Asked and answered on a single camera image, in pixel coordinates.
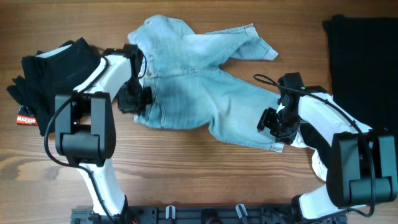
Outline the light blue denim shorts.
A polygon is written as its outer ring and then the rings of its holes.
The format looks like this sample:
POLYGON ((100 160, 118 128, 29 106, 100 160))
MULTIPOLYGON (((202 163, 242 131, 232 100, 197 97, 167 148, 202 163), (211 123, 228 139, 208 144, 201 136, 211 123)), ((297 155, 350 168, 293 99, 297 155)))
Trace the light blue denim shorts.
POLYGON ((220 68, 231 58, 277 57, 252 24, 196 34, 180 19, 156 15, 127 38, 146 56, 140 83, 151 88, 154 99, 135 122, 156 129, 207 125, 222 142, 283 150, 270 132, 257 130, 263 111, 278 107, 278 95, 220 68))

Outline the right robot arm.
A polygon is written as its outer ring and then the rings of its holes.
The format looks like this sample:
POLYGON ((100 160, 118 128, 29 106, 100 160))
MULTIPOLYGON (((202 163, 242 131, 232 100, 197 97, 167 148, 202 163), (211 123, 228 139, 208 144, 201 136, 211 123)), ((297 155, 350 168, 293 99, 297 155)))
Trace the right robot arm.
POLYGON ((326 184, 292 199, 281 213, 287 223, 338 222, 349 212, 371 217, 376 205, 397 198, 395 139, 356 121, 321 86, 305 86, 299 73, 277 81, 254 79, 280 91, 278 109, 266 109, 257 130, 291 146, 323 140, 316 152, 326 166, 326 184))

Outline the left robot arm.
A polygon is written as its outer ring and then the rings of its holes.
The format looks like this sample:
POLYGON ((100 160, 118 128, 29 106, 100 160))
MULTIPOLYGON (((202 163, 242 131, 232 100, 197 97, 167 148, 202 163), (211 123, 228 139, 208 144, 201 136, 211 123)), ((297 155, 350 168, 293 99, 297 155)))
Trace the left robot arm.
POLYGON ((96 70, 70 94, 57 95, 57 153, 79 171, 93 200, 86 212, 74 210, 72 223, 133 223, 127 198, 120 189, 111 160, 116 148, 113 100, 122 113, 143 114, 152 104, 152 90, 140 83, 146 57, 136 45, 106 49, 96 70))

